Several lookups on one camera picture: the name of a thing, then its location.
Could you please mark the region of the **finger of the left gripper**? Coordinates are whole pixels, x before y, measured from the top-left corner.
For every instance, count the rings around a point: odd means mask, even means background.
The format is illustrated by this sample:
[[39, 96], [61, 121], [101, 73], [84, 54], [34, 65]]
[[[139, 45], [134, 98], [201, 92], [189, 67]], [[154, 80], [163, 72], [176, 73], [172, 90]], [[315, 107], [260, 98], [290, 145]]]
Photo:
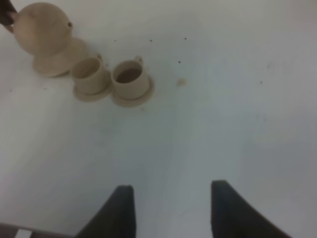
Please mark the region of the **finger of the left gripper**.
[[0, 0], [0, 23], [3, 26], [13, 24], [12, 13], [17, 13], [15, 7], [10, 0]]

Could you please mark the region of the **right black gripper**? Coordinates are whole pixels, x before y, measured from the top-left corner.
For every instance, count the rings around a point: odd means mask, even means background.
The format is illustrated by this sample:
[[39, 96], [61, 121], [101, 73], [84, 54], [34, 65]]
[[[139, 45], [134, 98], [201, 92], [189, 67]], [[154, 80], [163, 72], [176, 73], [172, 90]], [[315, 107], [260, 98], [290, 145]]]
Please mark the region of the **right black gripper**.
[[42, 230], [38, 230], [38, 229], [33, 229], [33, 228], [28, 228], [28, 227], [23, 227], [23, 226], [16, 226], [16, 225], [5, 224], [5, 223], [0, 223], [0, 226], [7, 227], [7, 228], [14, 228], [14, 229], [18, 229], [18, 230], [28, 230], [28, 231], [32, 231], [35, 233], [56, 236], [56, 237], [60, 237], [60, 238], [74, 238], [74, 236], [71, 236], [71, 235], [42, 231]]

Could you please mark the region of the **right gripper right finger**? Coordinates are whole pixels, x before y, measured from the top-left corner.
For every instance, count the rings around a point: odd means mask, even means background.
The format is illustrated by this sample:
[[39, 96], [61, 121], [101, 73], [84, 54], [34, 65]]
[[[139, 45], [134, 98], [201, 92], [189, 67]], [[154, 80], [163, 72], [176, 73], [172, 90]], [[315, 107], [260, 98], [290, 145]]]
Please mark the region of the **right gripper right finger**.
[[225, 180], [211, 183], [211, 231], [214, 238], [289, 237]]

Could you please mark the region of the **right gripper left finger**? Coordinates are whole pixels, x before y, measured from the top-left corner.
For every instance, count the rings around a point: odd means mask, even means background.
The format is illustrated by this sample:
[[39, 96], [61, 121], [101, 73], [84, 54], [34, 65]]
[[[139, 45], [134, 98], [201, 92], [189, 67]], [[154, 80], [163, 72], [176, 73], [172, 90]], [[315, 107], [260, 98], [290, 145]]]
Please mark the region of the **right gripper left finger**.
[[76, 237], [135, 238], [136, 212], [133, 186], [118, 186], [100, 211]]

